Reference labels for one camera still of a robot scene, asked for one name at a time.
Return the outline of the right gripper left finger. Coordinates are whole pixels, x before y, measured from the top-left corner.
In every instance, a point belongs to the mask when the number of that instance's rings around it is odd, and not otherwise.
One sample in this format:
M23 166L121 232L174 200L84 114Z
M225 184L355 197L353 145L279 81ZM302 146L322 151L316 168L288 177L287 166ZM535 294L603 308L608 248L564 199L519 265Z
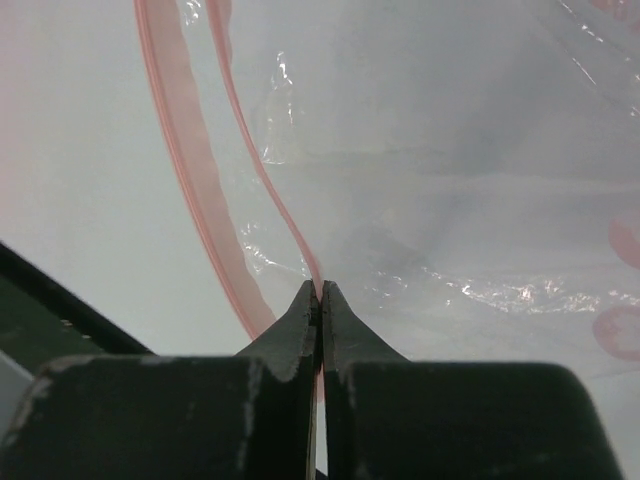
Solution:
M1 442L5 479L312 479L318 299L233 356L50 361Z

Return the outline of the clear zip top bag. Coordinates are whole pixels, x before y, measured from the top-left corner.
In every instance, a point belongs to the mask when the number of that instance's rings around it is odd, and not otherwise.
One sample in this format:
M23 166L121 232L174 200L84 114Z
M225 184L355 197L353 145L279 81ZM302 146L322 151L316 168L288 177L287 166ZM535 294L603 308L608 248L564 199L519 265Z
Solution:
M336 282L413 358L639 370L635 1L138 1L251 335Z

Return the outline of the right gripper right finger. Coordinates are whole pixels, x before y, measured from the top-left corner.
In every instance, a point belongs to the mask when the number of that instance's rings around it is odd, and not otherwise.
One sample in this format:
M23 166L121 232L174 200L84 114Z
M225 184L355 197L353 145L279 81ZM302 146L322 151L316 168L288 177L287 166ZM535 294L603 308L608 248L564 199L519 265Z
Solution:
M412 362L326 282L322 335L332 479L618 479L592 400L568 369Z

